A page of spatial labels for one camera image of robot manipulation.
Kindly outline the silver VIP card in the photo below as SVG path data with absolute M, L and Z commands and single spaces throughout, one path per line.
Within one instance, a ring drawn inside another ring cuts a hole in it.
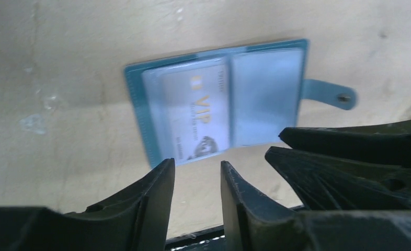
M 180 64 L 164 69 L 160 81 L 176 161 L 195 161 L 230 148 L 226 63 Z

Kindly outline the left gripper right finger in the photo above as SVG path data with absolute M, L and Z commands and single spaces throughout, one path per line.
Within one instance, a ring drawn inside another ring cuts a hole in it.
M 227 250 L 411 250 L 411 211 L 294 211 L 221 162 Z

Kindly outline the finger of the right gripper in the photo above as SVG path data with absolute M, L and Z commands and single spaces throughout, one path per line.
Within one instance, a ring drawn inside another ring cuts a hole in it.
M 276 146 L 265 159 L 309 210 L 411 210 L 411 168 Z
M 279 137 L 296 150 L 411 168 L 411 120 L 343 128 L 288 127 Z

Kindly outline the teal card holder wallet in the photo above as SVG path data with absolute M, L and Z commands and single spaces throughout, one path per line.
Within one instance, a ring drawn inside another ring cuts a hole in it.
M 307 39 L 188 53 L 125 67 L 151 166 L 279 141 L 304 99 L 353 109 L 353 88 L 305 78 Z

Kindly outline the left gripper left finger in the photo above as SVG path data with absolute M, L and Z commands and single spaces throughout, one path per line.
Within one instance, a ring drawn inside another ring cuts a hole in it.
M 0 207 L 0 250 L 164 250 L 175 161 L 84 212 L 46 207 Z

